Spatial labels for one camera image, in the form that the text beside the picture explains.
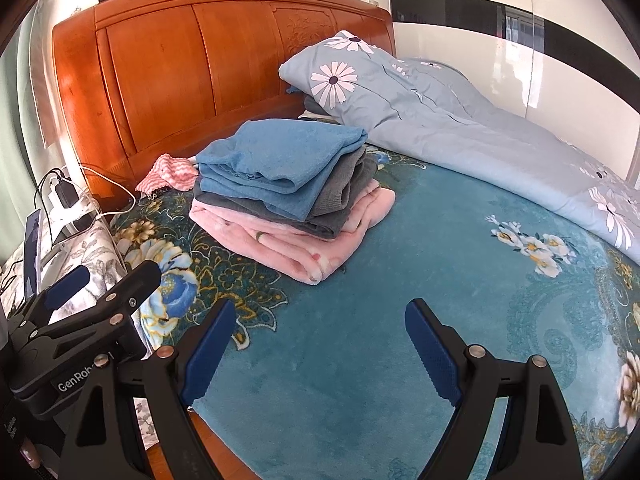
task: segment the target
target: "screw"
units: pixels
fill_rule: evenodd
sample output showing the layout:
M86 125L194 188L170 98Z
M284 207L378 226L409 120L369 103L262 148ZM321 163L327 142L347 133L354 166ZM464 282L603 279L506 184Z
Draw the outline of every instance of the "screw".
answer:
M94 357L94 365L98 368L104 368L107 364L109 364L109 356L107 354L98 354Z
M172 347L171 345L162 345L158 350L156 350L156 355L161 359L171 357L173 354L174 347Z
M109 320L109 324L111 326L116 326L118 323L122 322L123 319L124 319L124 316L122 315L121 312L117 314L113 314L113 316L111 316L111 319Z
M531 358L531 362L535 364L538 368L544 368L546 366L546 359L542 357L542 355L534 355Z
M486 350L480 345L471 345L469 347L469 355L471 355L471 357L479 359L486 355Z

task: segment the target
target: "headboard panel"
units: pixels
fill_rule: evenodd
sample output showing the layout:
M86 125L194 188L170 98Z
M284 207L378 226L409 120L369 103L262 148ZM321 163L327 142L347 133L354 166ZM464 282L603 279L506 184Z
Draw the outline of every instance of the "headboard panel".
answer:
M343 29L394 52L389 13L359 0L108 0L79 12L52 38L79 160L132 190L162 153L295 117L302 97L278 67ZM103 207L124 204L117 187L87 181Z

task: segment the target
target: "teal bedspread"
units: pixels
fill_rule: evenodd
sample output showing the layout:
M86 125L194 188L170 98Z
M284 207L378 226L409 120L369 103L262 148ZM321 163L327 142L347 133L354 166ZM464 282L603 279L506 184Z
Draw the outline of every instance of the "teal bedspread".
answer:
M596 478L635 422L638 266L508 191L377 155L376 178L396 204L317 286L222 248L189 219L189 193L121 216L113 233L126 263L150 258L163 272L140 309L145 337L174 343L217 298L232 298L233 341L194 409L233 452L264 480L413 480L452 413L404 330L405 305L424 298L498 358L548 359L585 476ZM473 479L489 467L505 407L496 403Z

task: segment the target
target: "pink striped cloth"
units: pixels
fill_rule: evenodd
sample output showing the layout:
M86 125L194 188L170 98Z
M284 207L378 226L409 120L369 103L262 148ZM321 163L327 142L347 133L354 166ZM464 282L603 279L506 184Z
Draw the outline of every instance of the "pink striped cloth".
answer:
M136 186L136 191L151 194L156 189L173 187L178 191L193 189L198 170L187 158L173 158L165 153L160 155L148 175Z
M324 240L293 226L194 200L189 216L222 246L302 283L317 285L360 246L365 232L391 209L396 194L372 180L358 196L340 234Z

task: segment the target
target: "curtain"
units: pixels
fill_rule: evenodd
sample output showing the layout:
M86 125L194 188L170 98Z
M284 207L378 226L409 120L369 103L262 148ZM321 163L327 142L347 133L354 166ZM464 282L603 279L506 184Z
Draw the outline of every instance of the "curtain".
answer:
M64 164L59 145L44 147L36 114L29 56L33 16L31 9L0 56L0 264L24 237L36 184Z

